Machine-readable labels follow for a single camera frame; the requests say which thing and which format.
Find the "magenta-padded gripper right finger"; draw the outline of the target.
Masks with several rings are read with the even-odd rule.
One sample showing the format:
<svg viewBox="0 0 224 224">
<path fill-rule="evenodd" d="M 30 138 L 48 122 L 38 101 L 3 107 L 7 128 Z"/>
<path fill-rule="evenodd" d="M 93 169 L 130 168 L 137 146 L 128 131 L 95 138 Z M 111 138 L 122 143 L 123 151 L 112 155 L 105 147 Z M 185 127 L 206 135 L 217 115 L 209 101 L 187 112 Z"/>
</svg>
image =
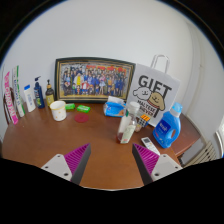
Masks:
<svg viewBox="0 0 224 224">
<path fill-rule="evenodd" d="M 158 155 L 138 144 L 133 144 L 132 154 L 144 185 L 182 169 L 182 167 L 167 154 Z"/>
</svg>

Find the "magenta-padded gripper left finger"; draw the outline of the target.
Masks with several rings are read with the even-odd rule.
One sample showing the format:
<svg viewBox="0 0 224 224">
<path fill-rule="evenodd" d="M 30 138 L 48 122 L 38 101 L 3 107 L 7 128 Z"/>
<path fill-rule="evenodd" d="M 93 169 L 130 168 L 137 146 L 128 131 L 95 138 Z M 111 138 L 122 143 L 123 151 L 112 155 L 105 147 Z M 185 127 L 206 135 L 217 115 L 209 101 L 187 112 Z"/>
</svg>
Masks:
<svg viewBox="0 0 224 224">
<path fill-rule="evenodd" d="M 42 169 L 79 185 L 91 154 L 89 143 L 80 146 L 66 155 L 56 154 Z"/>
</svg>

